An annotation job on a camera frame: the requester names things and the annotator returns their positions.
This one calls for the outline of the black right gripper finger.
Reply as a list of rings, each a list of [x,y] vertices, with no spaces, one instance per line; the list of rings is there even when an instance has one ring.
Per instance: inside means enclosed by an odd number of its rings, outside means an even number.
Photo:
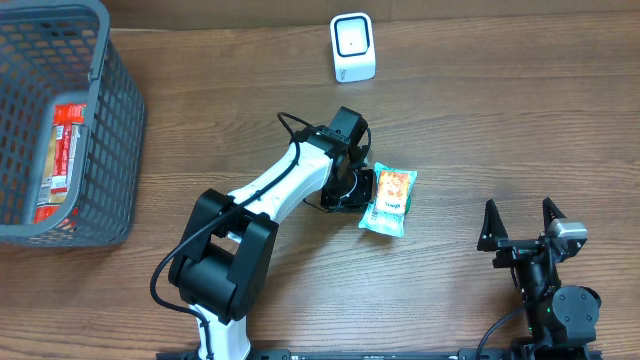
[[[508,233],[501,220],[496,203],[493,199],[489,199],[485,204],[483,226],[479,235],[477,250],[495,252],[503,246],[503,242],[508,240]]]
[[[559,210],[555,203],[546,197],[542,202],[544,231],[548,232],[551,223],[556,219],[565,218],[565,215]]]

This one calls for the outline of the teal orange snack packet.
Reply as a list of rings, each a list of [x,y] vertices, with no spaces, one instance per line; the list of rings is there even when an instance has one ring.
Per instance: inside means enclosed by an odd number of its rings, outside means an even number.
[[[418,172],[376,163],[374,173],[374,201],[367,206],[358,227],[382,235],[403,237],[404,220],[410,209],[411,192]]]

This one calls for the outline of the long red orange spaghetti pack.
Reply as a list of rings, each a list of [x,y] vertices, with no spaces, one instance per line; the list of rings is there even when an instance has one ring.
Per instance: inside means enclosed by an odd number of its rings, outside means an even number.
[[[85,111],[84,103],[54,107],[52,131],[34,215],[35,223],[51,217],[66,200]]]

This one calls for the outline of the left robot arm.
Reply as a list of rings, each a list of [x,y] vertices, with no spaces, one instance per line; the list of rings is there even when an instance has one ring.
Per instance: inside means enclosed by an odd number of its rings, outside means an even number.
[[[326,213],[363,212],[375,173],[366,162],[371,130],[341,107],[329,125],[305,124],[287,152],[246,186],[228,194],[208,189],[197,199],[179,245],[157,267],[195,317],[200,344],[183,359],[246,359],[246,316],[264,286],[280,223],[319,193]]]

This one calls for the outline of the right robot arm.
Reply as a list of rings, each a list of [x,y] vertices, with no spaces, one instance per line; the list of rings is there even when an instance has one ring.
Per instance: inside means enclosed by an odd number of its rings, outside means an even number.
[[[588,240],[586,226],[567,218],[550,198],[542,202],[544,230],[537,238],[509,237],[495,202],[485,204],[477,249],[494,255],[495,268],[510,270],[522,305],[494,323],[475,351],[487,359],[484,349],[489,337],[503,324],[523,314],[529,335],[515,338],[509,348],[496,354],[502,359],[600,359],[588,344],[596,340],[596,323],[602,300],[585,286],[566,285],[557,265],[576,256]]]

